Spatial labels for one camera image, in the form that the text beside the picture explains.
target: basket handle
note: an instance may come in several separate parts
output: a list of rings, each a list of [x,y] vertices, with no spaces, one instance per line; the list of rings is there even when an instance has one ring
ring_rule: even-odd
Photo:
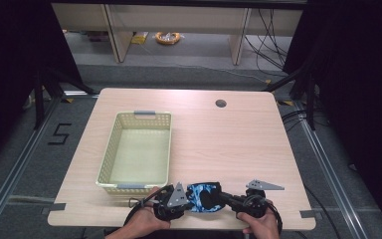
[[[134,111],[136,116],[156,116],[156,111]]]
[[[145,189],[145,184],[141,183],[122,183],[116,186],[117,189]]]
[[[136,119],[155,120],[156,112],[155,111],[134,111],[134,116]]]

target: wire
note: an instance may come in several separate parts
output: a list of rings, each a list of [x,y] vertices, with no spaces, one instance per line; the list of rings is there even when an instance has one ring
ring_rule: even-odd
[[[270,204],[269,202],[268,202],[268,207],[273,211],[273,214],[275,214],[276,220],[278,221],[278,231],[279,231],[279,234],[281,235],[282,229],[284,227],[284,224],[282,223],[281,215],[278,213],[278,210],[276,209],[276,207]]]
[[[300,237],[302,237],[303,239],[308,239],[305,235],[302,234],[302,232],[299,232],[299,231],[295,231],[296,234],[298,234]]]
[[[256,57],[260,56],[262,58],[264,58],[266,61],[268,61],[269,63],[271,63],[272,65],[274,65],[275,67],[281,69],[282,68],[282,65],[280,65],[279,63],[275,62],[273,59],[271,59],[270,57],[268,57],[267,55],[265,55],[264,53],[261,52],[261,48],[263,47],[263,43],[262,45],[260,46],[259,49],[257,49],[251,42],[250,40],[247,38],[247,36],[245,37],[245,39],[247,40],[247,43],[250,45],[250,47],[253,49],[254,53],[257,54]],[[260,71],[262,71],[259,67],[259,61],[257,59],[257,67],[259,68]]]
[[[160,61],[157,58],[155,58],[154,54],[150,50],[146,49],[141,44],[139,46],[144,51],[146,51],[149,56],[151,56],[154,60],[156,60],[156,62],[159,62],[159,63],[162,63],[162,64],[173,65],[173,66],[178,66],[178,67],[182,67],[182,68],[207,69],[207,70],[211,70],[211,71],[225,72],[225,73],[228,73],[228,74],[231,74],[231,75],[234,75],[234,76],[238,76],[238,77],[252,78],[252,79],[255,79],[255,80],[259,81],[259,82],[267,84],[267,82],[265,80],[262,80],[260,78],[255,77],[255,76],[238,74],[238,73],[230,72],[230,71],[224,70],[224,69],[213,69],[213,68],[208,68],[208,67],[203,67],[203,66],[188,66],[188,65],[182,65],[182,64],[177,64],[177,63],[163,62],[163,61]]]
[[[294,111],[294,112],[291,112],[289,114],[286,114],[284,116],[282,116],[282,121],[285,121],[293,116],[297,116],[299,114],[305,114],[306,113],[306,110],[301,110],[301,111]]]
[[[255,199],[260,199],[260,200],[265,200],[265,197],[261,196],[261,195],[251,195],[251,196],[248,196],[244,202],[243,202],[243,206],[244,207],[249,207],[253,204],[253,201]]]
[[[263,46],[266,46],[266,48],[270,49],[271,51],[275,52],[276,54],[278,54],[278,58],[279,60],[281,61],[281,63],[274,63],[275,66],[277,66],[278,68],[282,69],[284,67],[284,63],[285,63],[285,60],[284,60],[284,57],[287,56],[287,52],[285,50],[283,50],[281,47],[279,47],[278,45],[278,42],[276,40],[276,34],[275,34],[275,25],[274,25],[274,14],[275,14],[275,10],[274,9],[271,9],[270,11],[270,23],[269,23],[269,26],[266,24],[266,21],[263,17],[263,14],[261,12],[261,9],[259,9],[259,16],[263,22],[263,25],[265,26],[265,29],[266,29],[266,36],[265,38],[262,40],[260,38],[260,36],[258,36],[259,40],[261,41],[262,45],[260,47],[259,50],[261,50],[261,48]],[[272,43],[274,44],[275,46],[275,50],[270,48],[269,46],[267,46],[265,44],[265,41],[266,41],[266,38],[269,36],[270,40],[272,41]]]
[[[323,206],[323,204],[320,202],[320,200],[314,195],[314,193],[308,188],[308,186],[305,185],[305,183],[303,184],[303,187],[309,192],[309,194],[311,194],[311,196],[318,202],[318,204],[320,205],[321,209],[323,210],[324,214],[326,215],[328,221],[330,222],[331,224],[331,227],[333,228],[333,231],[334,233],[336,234],[336,237],[338,239],[340,239],[340,234],[339,232],[337,231],[337,228],[336,228],[336,225],[334,224],[333,220],[331,219],[330,215],[328,214],[327,210],[325,209],[325,207]]]
[[[300,122],[302,122],[303,120],[305,120],[306,118],[303,118],[303,119],[298,119],[299,121],[294,123],[290,128],[288,128],[286,130],[286,132],[289,132],[291,129],[293,129],[295,126],[297,126]]]
[[[151,198],[159,194],[161,191],[166,190],[167,188],[172,187],[172,184],[166,185],[164,187],[159,188],[157,191],[151,193],[148,197],[143,198],[142,200],[138,200],[133,206],[131,206],[130,201],[131,199],[135,198],[130,198],[129,199],[129,207],[132,207],[132,210],[128,213],[128,215],[125,218],[125,222],[123,225],[126,225],[126,223],[129,222],[129,220],[132,218],[132,216],[137,212],[139,209],[143,208],[145,206],[145,203],[148,202]]]
[[[330,127],[330,123],[328,122],[327,124],[326,123],[322,123],[322,122],[319,122],[317,120],[314,121],[315,123],[321,125],[321,126],[325,126],[325,127]]]
[[[87,230],[87,227],[83,228],[83,231],[82,231],[82,236],[80,238],[86,238],[86,230]]]

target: human hand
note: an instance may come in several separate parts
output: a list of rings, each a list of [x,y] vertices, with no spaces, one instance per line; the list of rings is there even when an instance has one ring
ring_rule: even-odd
[[[245,212],[237,214],[237,218],[250,226],[243,229],[244,234],[254,233],[257,239],[279,239],[278,222],[274,212],[268,208],[261,218],[255,218]]]
[[[157,191],[158,187],[153,187],[149,193]],[[154,231],[169,229],[170,222],[156,218],[152,203],[146,203],[145,207],[140,208],[134,213],[126,225],[107,235],[106,239],[132,239],[146,236]]]

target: yellow object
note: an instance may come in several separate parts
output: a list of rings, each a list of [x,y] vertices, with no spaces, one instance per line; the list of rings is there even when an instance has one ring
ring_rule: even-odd
[[[133,44],[144,44],[147,38],[148,32],[137,32],[131,39]]]
[[[125,197],[167,184],[171,113],[117,114],[96,184]]]
[[[173,45],[181,39],[181,34],[179,33],[156,33],[156,41],[163,45]]]

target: cable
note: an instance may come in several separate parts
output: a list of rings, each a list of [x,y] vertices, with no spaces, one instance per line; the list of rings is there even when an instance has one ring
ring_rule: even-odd
[[[338,239],[340,239],[340,234],[339,232],[337,231],[337,228],[336,228],[336,225],[334,225],[334,222],[333,220],[331,219],[330,215],[328,214],[327,210],[325,209],[325,207],[323,206],[323,204],[320,202],[320,200],[314,195],[314,193],[308,188],[308,186],[305,185],[305,183],[303,184],[303,187],[309,192],[309,194],[311,194],[311,196],[318,202],[318,204],[320,205],[321,209],[323,210],[324,214],[326,215],[328,221],[330,222],[331,224],[331,227],[333,228],[333,231],[334,233],[336,234],[336,237]]]
[[[257,50],[257,48],[251,44],[250,40],[247,38],[247,36],[245,37],[245,39],[247,40],[248,44],[250,45],[250,47],[253,49],[254,53],[256,54],[256,66],[257,68],[259,69],[259,71],[261,73],[264,73],[264,74],[267,74],[267,75],[271,75],[271,76],[276,76],[276,77],[286,77],[286,76],[283,76],[283,75],[277,75],[277,74],[273,74],[273,73],[268,73],[266,71],[263,71],[260,66],[259,66],[259,56],[263,57],[266,61],[272,63],[273,65],[276,64],[275,61],[273,61],[272,59],[270,59],[268,56],[264,55],[263,53],[259,52],[259,50]]]
[[[253,51],[257,54],[257,56],[260,56],[262,58],[264,58],[266,61],[268,61],[269,63],[271,63],[272,65],[274,65],[275,67],[277,68],[282,68],[282,65],[280,65],[279,63],[275,62],[273,59],[271,59],[270,57],[268,57],[267,55],[265,55],[264,53],[261,52],[261,47],[263,47],[263,43],[262,45],[260,46],[259,49],[257,49],[251,42],[250,40],[247,38],[247,36],[245,37],[245,39],[247,40],[247,43],[250,45],[250,47],[253,49]]]
[[[143,198],[142,200],[138,200],[138,202],[136,202],[134,205],[131,206],[130,202],[131,202],[131,199],[135,199],[135,198],[131,198],[129,199],[129,207],[132,207],[132,210],[128,213],[128,215],[126,216],[125,218],[125,222],[123,223],[123,225],[126,225],[126,223],[129,222],[129,220],[132,218],[132,216],[135,214],[135,212],[137,212],[139,209],[143,208],[145,206],[145,203],[147,203],[151,198],[153,198],[154,196],[156,196],[157,194],[159,194],[161,191],[163,190],[166,190],[167,188],[171,187],[172,185],[169,184],[169,185],[166,185],[164,187],[161,187],[159,188],[157,191],[151,193],[151,195],[149,195],[148,197],[146,198]]]
[[[81,239],[86,238],[86,230],[87,230],[87,227],[83,228],[82,236],[80,237]]]
[[[288,128],[286,130],[286,132],[289,132],[291,129],[293,129],[295,126],[297,126],[300,122],[302,122],[303,120],[305,120],[306,118],[303,118],[303,119],[298,119],[299,121],[294,123],[290,128]]]
[[[274,14],[275,14],[275,10],[274,10],[274,9],[271,9],[270,13],[271,13],[271,16],[270,16],[270,20],[271,20],[271,22],[270,22],[269,27],[268,27],[267,24],[266,24],[265,19],[263,18],[261,9],[259,9],[259,16],[260,16],[260,18],[262,19],[263,25],[265,26],[265,29],[266,29],[266,36],[265,36],[265,38],[264,38],[263,41],[260,39],[260,36],[258,36],[258,37],[259,37],[259,40],[262,42],[262,46],[264,45],[264,46],[266,46],[268,49],[270,49],[271,51],[273,51],[273,52],[275,52],[275,53],[278,54],[279,60],[281,61],[281,66],[280,66],[280,68],[282,68],[282,67],[284,66],[284,63],[285,63],[285,60],[284,60],[283,56],[286,56],[287,52],[286,52],[285,50],[283,50],[282,48],[280,48],[279,45],[278,45],[278,43],[277,43],[277,41],[276,41],[275,25],[274,25],[274,22],[273,22],[273,17],[274,17]],[[270,40],[272,41],[272,43],[274,44],[276,50],[273,50],[272,48],[270,48],[269,46],[267,46],[267,45],[265,44],[266,38],[267,38],[268,36],[269,36]]]
[[[262,80],[260,78],[257,78],[255,76],[250,76],[250,75],[242,75],[242,74],[238,74],[238,73],[233,73],[233,72],[230,72],[228,70],[223,70],[223,69],[213,69],[213,68],[208,68],[208,67],[203,67],[203,66],[187,66],[187,65],[182,65],[182,64],[177,64],[177,63],[169,63],[169,62],[163,62],[163,61],[160,61],[158,60],[157,58],[154,57],[154,54],[146,49],[144,46],[142,46],[141,44],[139,45],[144,51],[146,51],[148,53],[149,56],[151,56],[154,60],[156,60],[156,62],[159,62],[159,63],[162,63],[162,64],[167,64],[167,65],[173,65],[173,66],[178,66],[178,67],[181,67],[181,68],[194,68],[194,69],[207,69],[207,70],[211,70],[211,71],[217,71],[217,72],[225,72],[225,73],[228,73],[228,74],[231,74],[231,75],[234,75],[234,76],[238,76],[238,77],[245,77],[245,78],[252,78],[252,79],[256,79],[257,81],[259,82],[262,82],[262,83],[267,83],[265,80]]]
[[[317,123],[317,124],[319,124],[319,125],[321,125],[321,126],[330,127],[330,123],[329,123],[329,122],[328,122],[327,124],[322,123],[322,122],[319,122],[319,121],[317,121],[317,120],[315,120],[314,122]]]
[[[291,118],[293,116],[297,116],[299,114],[305,114],[306,113],[306,110],[301,110],[301,111],[294,111],[294,112],[291,112],[289,114],[286,114],[284,116],[282,116],[282,121],[285,121],[287,120],[288,118]]]
[[[282,229],[284,227],[284,224],[282,223],[282,218],[281,216],[279,215],[278,213],[278,210],[276,209],[275,206],[273,206],[272,204],[270,204],[268,202],[268,207],[273,211],[273,214],[275,214],[275,217],[276,217],[276,220],[278,222],[278,231],[279,231],[279,235],[281,235],[282,233]]]
[[[308,239],[305,235],[302,234],[302,232],[299,232],[299,231],[295,231],[296,234],[298,234],[300,237],[302,237],[303,239]]]

